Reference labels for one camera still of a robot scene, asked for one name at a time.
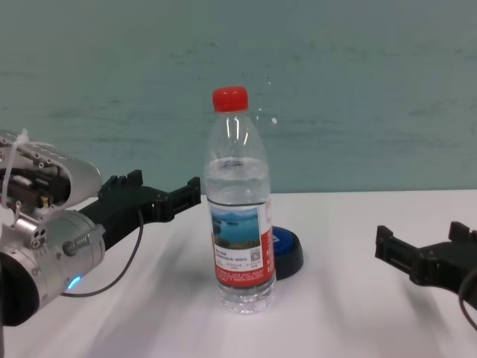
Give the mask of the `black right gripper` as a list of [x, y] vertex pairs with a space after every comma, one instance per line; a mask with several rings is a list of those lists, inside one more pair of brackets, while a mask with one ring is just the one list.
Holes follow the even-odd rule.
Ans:
[[431, 286], [458, 294], [464, 278], [476, 268], [476, 230], [453, 221], [448, 239], [416, 248], [396, 238], [384, 225], [376, 229], [375, 258], [409, 276], [418, 286]]

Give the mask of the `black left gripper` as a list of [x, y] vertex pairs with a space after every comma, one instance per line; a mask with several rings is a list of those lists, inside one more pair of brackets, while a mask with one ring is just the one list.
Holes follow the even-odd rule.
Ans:
[[94, 224], [102, 226], [107, 251], [141, 223], [169, 222], [177, 214], [201, 203], [199, 177], [193, 177], [172, 192], [142, 184], [140, 169], [127, 175], [113, 175], [99, 189], [98, 199], [79, 210]]

